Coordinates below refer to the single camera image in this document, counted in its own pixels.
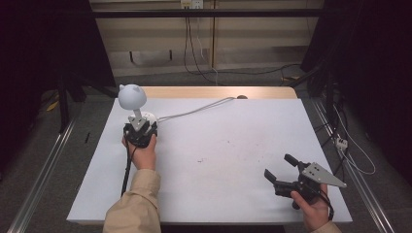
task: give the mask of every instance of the white tabletop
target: white tabletop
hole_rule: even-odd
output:
[[[166,117],[217,99],[148,99],[142,111]],[[130,111],[115,101],[67,219],[103,223],[120,198],[126,165],[122,128]],[[329,171],[325,155],[299,99],[232,100],[219,107],[163,121],[158,127],[156,169],[162,176],[160,219],[180,224],[284,224],[302,221],[292,199],[276,196],[263,176],[294,182],[289,153]],[[129,182],[135,173],[130,172]],[[335,222],[352,221],[339,188],[330,186]]]

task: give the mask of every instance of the hand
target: hand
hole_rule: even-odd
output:
[[[321,190],[327,194],[327,185],[322,183]],[[317,197],[312,205],[309,205],[305,199],[296,191],[291,192],[294,202],[303,212],[303,222],[308,231],[314,231],[329,222],[329,207],[324,200]]]
[[[126,141],[124,137],[121,140],[121,142],[126,147]],[[130,152],[133,164],[134,166],[136,166],[137,169],[155,170],[155,144],[155,134],[152,135],[149,145],[144,149],[136,148],[136,146],[134,146],[133,144],[128,143],[128,151]]]

